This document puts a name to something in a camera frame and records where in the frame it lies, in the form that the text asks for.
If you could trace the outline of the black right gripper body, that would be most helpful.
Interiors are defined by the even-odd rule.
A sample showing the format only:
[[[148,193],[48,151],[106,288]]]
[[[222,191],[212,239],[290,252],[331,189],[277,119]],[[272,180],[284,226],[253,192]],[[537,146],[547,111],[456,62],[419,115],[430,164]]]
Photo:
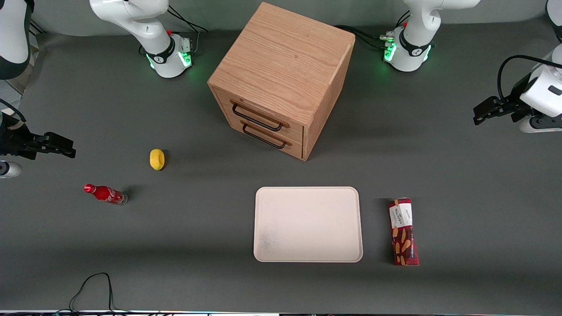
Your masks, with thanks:
[[[34,160],[34,152],[26,148],[26,143],[32,140],[33,136],[24,122],[8,114],[1,115],[0,155]]]

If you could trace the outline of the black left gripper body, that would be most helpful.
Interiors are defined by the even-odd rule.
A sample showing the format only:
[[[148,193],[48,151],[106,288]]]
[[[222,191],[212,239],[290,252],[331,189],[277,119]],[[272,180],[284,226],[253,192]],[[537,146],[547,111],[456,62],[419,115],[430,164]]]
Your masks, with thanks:
[[[535,110],[520,98],[522,93],[526,91],[530,76],[531,74],[528,73],[516,82],[508,96],[504,96],[503,92],[500,91],[500,99],[502,102],[500,116],[511,115],[512,122],[515,123],[535,114]]]

